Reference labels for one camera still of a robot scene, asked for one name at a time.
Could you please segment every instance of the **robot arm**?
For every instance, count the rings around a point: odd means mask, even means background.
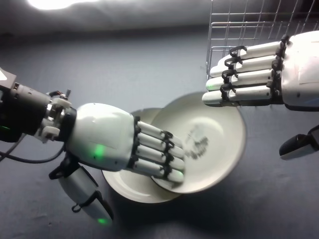
[[[319,111],[319,31],[251,47],[238,46],[210,70],[202,101],[213,107],[284,104]],[[298,134],[280,148],[290,159],[319,149],[319,128]]]
[[[104,104],[71,107],[67,94],[43,94],[15,82],[0,68],[0,140],[17,142],[28,134],[65,143],[66,156],[50,174],[66,194],[101,224],[110,225],[113,213],[93,177],[79,165],[134,173],[173,183],[184,180],[181,140],[140,121],[138,117]]]

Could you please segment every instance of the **metal wire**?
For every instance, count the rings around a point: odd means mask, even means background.
[[[278,5],[273,8],[274,11],[265,7],[265,0],[259,0],[258,12],[255,0],[212,0],[206,54],[208,79],[212,61],[218,61],[227,55],[230,48],[278,41],[284,34],[295,35],[318,30],[318,21],[310,21],[313,16],[319,19],[319,12],[313,11],[316,0],[308,1],[312,1],[309,10],[299,12],[302,0],[292,0],[291,4],[294,5],[291,6],[291,11],[287,11],[288,7],[282,5],[282,0],[277,1]],[[252,3],[255,9],[249,11]],[[238,4],[244,6],[242,12],[238,12]],[[219,6],[224,6],[227,10],[221,12]]]

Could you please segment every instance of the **white plate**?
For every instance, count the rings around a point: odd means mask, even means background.
[[[184,182],[174,185],[154,179],[172,192],[194,193],[217,184],[232,171],[245,149],[246,127],[238,109],[208,107],[201,101],[203,94],[175,100],[152,121],[183,141]]]
[[[140,116],[145,123],[151,123],[160,109],[145,109],[131,113]],[[109,185],[120,195],[140,203],[162,203],[170,201],[180,194],[159,187],[150,177],[130,171],[102,171]]]

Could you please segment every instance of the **gray tabletop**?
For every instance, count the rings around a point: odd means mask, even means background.
[[[70,88],[74,107],[98,102],[131,112],[203,91],[206,38],[207,29],[190,28],[7,39],[0,66],[42,92]],[[115,212],[111,228],[71,212],[74,203],[48,178],[61,158],[43,165],[4,160],[0,238],[318,238],[319,154],[286,162],[278,150],[291,136],[316,126],[319,114],[284,106],[240,111],[248,129],[244,156],[226,179],[204,192],[160,205],[134,203],[113,191],[101,171],[88,167]],[[0,149],[8,146],[2,142]],[[42,159],[60,146],[27,137],[14,155]]]

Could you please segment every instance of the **wire rack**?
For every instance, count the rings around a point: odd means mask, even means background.
[[[206,56],[208,79],[211,67],[230,48],[277,41],[284,34],[319,30],[317,1],[212,0]]]

